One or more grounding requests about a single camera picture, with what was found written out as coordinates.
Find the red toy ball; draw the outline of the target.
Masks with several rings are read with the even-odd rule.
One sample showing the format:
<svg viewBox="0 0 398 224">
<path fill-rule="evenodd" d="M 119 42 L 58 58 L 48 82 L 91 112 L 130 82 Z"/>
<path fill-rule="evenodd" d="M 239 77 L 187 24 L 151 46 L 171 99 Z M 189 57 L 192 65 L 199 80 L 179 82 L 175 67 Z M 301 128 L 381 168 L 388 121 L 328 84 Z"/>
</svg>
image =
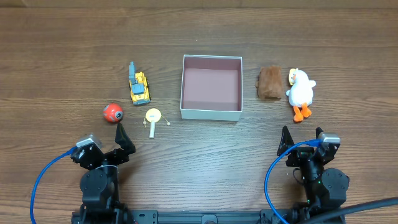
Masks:
<svg viewBox="0 0 398 224">
<path fill-rule="evenodd" d="M 118 123 L 124 115 L 123 109 L 116 103 L 108 104 L 104 107 L 103 116 L 110 123 Z"/>
</svg>

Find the yellow rattle drum toy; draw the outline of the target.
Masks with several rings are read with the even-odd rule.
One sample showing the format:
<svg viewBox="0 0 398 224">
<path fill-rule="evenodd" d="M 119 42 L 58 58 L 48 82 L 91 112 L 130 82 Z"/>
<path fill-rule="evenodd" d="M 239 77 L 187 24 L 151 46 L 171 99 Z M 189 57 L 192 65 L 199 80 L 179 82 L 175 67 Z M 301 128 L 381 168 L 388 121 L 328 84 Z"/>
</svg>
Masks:
<svg viewBox="0 0 398 224">
<path fill-rule="evenodd" d="M 156 123 L 158 123 L 161 119 L 164 119 L 166 121 L 167 126 L 171 125 L 170 121 L 168 121 L 167 118 L 163 116 L 161 111 L 158 110 L 157 108 L 151 108 L 146 112 L 146 115 L 142 123 L 145 128 L 147 127 L 147 125 L 150 126 L 150 131 L 149 131 L 150 139 L 155 138 L 155 126 Z"/>
</svg>

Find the white plush duck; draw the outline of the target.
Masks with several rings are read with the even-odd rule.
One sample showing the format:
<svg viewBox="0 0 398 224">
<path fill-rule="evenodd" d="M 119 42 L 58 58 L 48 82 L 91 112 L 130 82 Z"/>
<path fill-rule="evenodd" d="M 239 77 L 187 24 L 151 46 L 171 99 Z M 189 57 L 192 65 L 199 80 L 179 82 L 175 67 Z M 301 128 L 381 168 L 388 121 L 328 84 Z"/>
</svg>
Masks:
<svg viewBox="0 0 398 224">
<path fill-rule="evenodd" d="M 312 114 L 309 106 L 313 102 L 313 88 L 316 86 L 316 81 L 310 80 L 303 70 L 292 68 L 289 71 L 289 83 L 291 88 L 286 91 L 286 95 L 289 104 L 293 107 L 293 120 L 299 123 Z"/>
</svg>

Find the yellow toy excavator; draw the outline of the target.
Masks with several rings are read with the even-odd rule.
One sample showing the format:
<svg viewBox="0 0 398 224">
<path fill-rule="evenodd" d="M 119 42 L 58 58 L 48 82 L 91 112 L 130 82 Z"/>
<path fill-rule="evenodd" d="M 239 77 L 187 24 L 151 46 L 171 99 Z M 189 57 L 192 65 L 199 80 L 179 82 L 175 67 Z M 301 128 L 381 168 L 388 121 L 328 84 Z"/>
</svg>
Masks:
<svg viewBox="0 0 398 224">
<path fill-rule="evenodd" d="M 144 72 L 137 72 L 134 62 L 129 65 L 129 87 L 131 100 L 134 105 L 145 105 L 150 103 L 151 95 L 149 82 Z"/>
</svg>

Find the brown plush block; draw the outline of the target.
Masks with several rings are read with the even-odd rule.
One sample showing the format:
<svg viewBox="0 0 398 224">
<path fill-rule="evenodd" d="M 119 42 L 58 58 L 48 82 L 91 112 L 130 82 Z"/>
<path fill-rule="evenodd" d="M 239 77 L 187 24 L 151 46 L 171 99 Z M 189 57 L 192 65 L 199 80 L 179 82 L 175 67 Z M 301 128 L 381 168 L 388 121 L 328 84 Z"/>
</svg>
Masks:
<svg viewBox="0 0 398 224">
<path fill-rule="evenodd" d="M 260 99 L 281 99 L 284 95 L 282 83 L 282 68 L 272 65 L 262 67 L 255 83 L 257 95 Z"/>
</svg>

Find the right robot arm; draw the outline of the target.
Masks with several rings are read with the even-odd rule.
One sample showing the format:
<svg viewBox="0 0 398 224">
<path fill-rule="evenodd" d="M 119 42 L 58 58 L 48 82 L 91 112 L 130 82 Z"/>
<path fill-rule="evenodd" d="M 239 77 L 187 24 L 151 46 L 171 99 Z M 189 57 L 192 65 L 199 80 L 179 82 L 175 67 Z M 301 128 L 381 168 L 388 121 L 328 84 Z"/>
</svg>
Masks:
<svg viewBox="0 0 398 224">
<path fill-rule="evenodd" d="M 316 146 L 298 146 L 287 154 L 286 166 L 299 170 L 307 202 L 297 202 L 288 213 L 289 223 L 298 223 L 324 212 L 340 208 L 346 201 L 349 177 L 334 168 L 324 165 L 335 158 L 340 146 L 337 134 L 316 129 L 316 139 L 321 143 Z"/>
</svg>

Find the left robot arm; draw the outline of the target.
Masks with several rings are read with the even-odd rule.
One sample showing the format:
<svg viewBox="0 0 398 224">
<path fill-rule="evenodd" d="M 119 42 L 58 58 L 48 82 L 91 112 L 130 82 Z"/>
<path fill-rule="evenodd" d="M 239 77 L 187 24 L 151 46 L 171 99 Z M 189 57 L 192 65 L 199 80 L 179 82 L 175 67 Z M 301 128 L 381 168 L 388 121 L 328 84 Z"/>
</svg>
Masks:
<svg viewBox="0 0 398 224">
<path fill-rule="evenodd" d="M 71 159 L 87 169 L 81 180 L 82 205 L 72 216 L 72 223 L 132 223 L 127 205 L 120 202 L 118 165 L 129 161 L 136 148 L 124 127 L 116 127 L 118 148 L 103 153 L 94 134 L 81 138 L 72 150 Z"/>
</svg>

